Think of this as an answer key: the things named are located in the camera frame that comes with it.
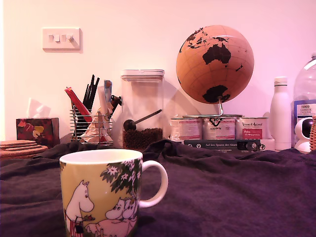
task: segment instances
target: coffee beans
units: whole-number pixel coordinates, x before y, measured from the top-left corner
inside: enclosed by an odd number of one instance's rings
[[[143,131],[123,131],[123,147],[125,149],[143,151],[151,143],[159,140],[162,140],[161,128],[147,128]]]

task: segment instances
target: light switch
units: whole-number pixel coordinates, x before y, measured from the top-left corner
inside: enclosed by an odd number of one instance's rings
[[[80,50],[80,28],[43,28],[42,47],[45,50]]]
[[[55,41],[55,42],[59,42],[59,41],[60,41],[59,35],[54,35],[54,41]]]
[[[61,42],[66,42],[66,35],[61,35],[60,41]]]
[[[69,42],[71,42],[73,40],[73,35],[67,35],[66,38]]]

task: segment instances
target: purple fabric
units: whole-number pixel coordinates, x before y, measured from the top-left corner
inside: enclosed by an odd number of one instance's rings
[[[64,236],[58,159],[103,148],[61,144],[35,159],[1,161],[0,236]],[[235,158],[163,140],[144,151],[151,159],[167,170],[169,187],[159,204],[140,210],[136,237],[315,236],[316,153]],[[159,172],[149,168],[142,198],[159,186]]]

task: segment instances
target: cork globe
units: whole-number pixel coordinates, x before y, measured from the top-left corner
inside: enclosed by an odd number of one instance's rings
[[[207,103],[229,101],[248,85],[254,67],[246,38],[227,26],[200,28],[182,44],[177,57],[177,76],[193,99]]]

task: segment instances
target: globe stand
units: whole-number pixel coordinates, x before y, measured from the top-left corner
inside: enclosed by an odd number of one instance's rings
[[[183,115],[183,118],[213,118],[213,117],[220,117],[223,115],[223,105],[222,105],[222,97],[218,97],[218,106],[219,106],[219,114],[218,115]]]

